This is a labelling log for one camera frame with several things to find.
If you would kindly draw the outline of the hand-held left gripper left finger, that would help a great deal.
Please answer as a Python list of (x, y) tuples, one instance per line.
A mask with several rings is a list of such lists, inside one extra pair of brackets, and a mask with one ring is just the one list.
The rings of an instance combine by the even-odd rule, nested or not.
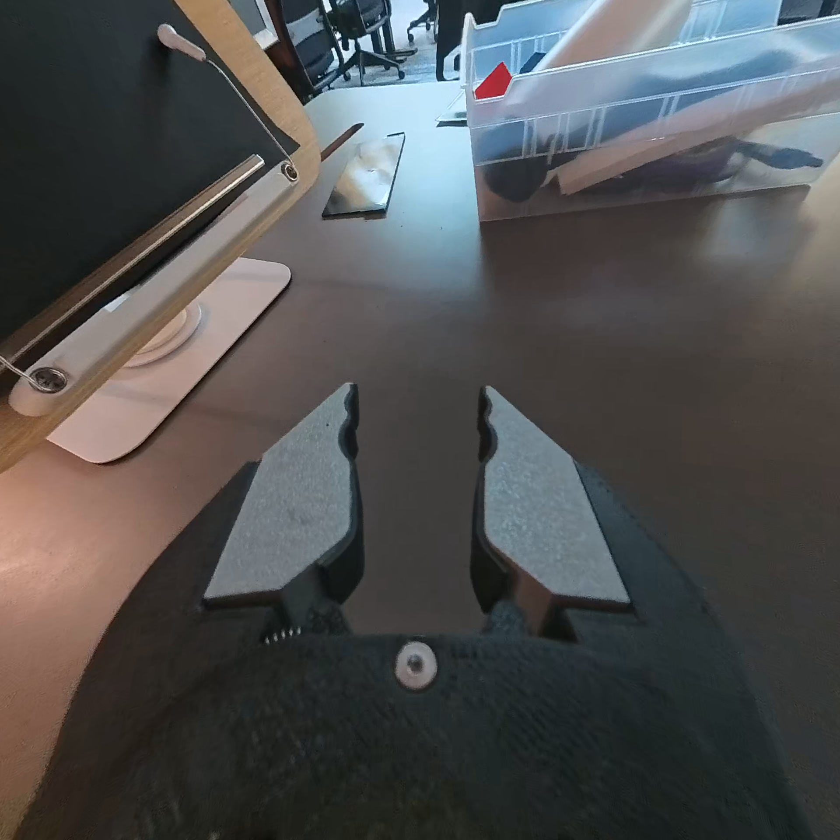
[(342, 384), (262, 456), (203, 595), (209, 608), (341, 606), (364, 574), (359, 389)]

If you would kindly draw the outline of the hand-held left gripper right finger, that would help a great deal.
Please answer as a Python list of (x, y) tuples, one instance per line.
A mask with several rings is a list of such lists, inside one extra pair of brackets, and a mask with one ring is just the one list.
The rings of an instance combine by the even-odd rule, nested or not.
[(533, 636), (573, 636), (568, 609), (630, 613), (572, 456), (490, 385), (479, 391), (477, 429), (469, 577), (482, 613), (509, 605)]

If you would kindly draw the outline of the metal page holder clip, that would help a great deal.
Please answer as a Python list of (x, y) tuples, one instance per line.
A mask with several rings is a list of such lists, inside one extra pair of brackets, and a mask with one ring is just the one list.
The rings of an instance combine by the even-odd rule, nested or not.
[(219, 66), (216, 62), (211, 60), (206, 51), (193, 43), (192, 41), (180, 35), (174, 27), (170, 24), (160, 24), (156, 29), (156, 37), (163, 47), (171, 51), (177, 51), (185, 56), (208, 65), (213, 68), (216, 73), (224, 79), (227, 85), (233, 90), (239, 100), (244, 104), (246, 110), (257, 121), (260, 128), (268, 135), (270, 141), (278, 148), (280, 152), (280, 171), (290, 184), (297, 184), (299, 179), (298, 168), (291, 159), (290, 154), (286, 151), (283, 144), (273, 134), (272, 130), (268, 128), (267, 123), (258, 115), (257, 111), (251, 106), (244, 94), (237, 88), (231, 77), (227, 72)]
[(24, 371), (3, 356), (0, 362), (5, 370), (15, 374), (37, 393), (53, 395), (67, 388), (67, 374), (54, 366), (40, 366), (31, 371)]

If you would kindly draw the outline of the clear plastic storage bin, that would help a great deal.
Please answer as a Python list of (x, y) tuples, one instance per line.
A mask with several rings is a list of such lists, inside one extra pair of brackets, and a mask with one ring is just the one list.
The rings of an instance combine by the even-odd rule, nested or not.
[[(836, 14), (780, 24), (781, 2), (694, 2), (667, 47), (534, 72), (593, 3), (515, 3), (480, 24), (465, 14), (459, 81), (481, 221), (810, 187), (838, 160), (837, 100), (563, 195), (559, 167), (624, 132), (816, 62), (839, 69)], [(505, 95), (475, 100), (502, 61)]]

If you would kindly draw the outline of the black glossy table plate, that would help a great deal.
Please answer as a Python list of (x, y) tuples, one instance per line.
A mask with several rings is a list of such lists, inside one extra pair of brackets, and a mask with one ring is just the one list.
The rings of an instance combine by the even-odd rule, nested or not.
[(322, 218), (386, 215), (405, 138), (404, 132), (396, 132), (358, 143), (332, 189)]

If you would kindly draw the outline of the long white flat board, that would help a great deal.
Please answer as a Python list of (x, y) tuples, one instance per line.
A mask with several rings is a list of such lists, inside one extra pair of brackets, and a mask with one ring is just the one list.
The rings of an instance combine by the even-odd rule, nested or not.
[(838, 100), (839, 69), (816, 62), (797, 76), (751, 82), (624, 132), (557, 171), (570, 196), (615, 176), (729, 135), (750, 132)]

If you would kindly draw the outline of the small red piece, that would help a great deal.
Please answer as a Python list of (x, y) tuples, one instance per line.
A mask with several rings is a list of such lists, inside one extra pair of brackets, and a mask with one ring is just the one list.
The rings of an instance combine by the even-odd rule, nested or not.
[(507, 92), (512, 80), (508, 66), (502, 61), (497, 64), (490, 74), (474, 89), (474, 98), (483, 101), (501, 98)]

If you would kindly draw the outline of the black office chair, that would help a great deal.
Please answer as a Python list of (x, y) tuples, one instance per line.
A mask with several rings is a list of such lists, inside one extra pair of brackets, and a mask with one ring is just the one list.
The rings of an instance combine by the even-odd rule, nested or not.
[(345, 81), (350, 81), (350, 71), (356, 68), (363, 87), (368, 67), (394, 69), (399, 81), (405, 79), (403, 63), (395, 58), (393, 52), (383, 49), (380, 38), (382, 30), (389, 29), (391, 24), (390, 2), (330, 1), (329, 6), (328, 17), (340, 37), (341, 49), (347, 49), (350, 44), (354, 49), (352, 56), (343, 60), (342, 76)]
[(343, 56), (323, 1), (279, 1), (303, 103), (330, 89), (343, 75)]

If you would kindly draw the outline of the short white flat board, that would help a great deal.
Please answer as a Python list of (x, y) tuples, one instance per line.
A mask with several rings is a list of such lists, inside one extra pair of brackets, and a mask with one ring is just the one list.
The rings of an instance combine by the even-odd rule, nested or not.
[(534, 72), (667, 47), (681, 32), (691, 7), (691, 1), (594, 2)]

